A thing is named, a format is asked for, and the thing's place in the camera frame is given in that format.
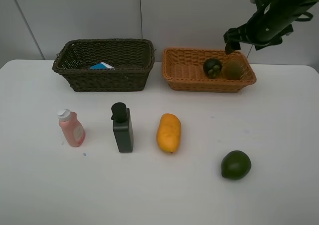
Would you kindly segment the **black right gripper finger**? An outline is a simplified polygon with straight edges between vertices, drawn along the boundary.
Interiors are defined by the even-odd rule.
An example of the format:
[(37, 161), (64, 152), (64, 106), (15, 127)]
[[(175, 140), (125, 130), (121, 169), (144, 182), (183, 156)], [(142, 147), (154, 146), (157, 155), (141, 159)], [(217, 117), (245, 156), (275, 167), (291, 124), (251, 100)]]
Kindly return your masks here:
[(241, 50), (241, 44), (252, 44), (252, 40), (249, 36), (246, 26), (240, 26), (237, 28), (228, 29), (224, 36), (225, 53), (227, 55)]
[(279, 45), (283, 42), (282, 36), (280, 35), (268, 35), (268, 34), (256, 34), (254, 36), (255, 39), (255, 49), (261, 50), (263, 48), (269, 47), (269, 46), (275, 46)]

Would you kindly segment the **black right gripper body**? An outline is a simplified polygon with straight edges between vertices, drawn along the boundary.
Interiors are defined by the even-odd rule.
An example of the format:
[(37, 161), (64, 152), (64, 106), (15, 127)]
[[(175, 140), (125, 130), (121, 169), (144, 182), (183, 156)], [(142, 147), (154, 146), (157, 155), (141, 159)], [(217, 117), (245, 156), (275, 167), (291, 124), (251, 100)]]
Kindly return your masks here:
[(293, 32), (294, 21), (308, 22), (313, 15), (309, 9), (317, 0), (264, 0), (256, 4), (257, 11), (247, 22), (247, 30), (253, 43), (256, 34), (280, 35)]

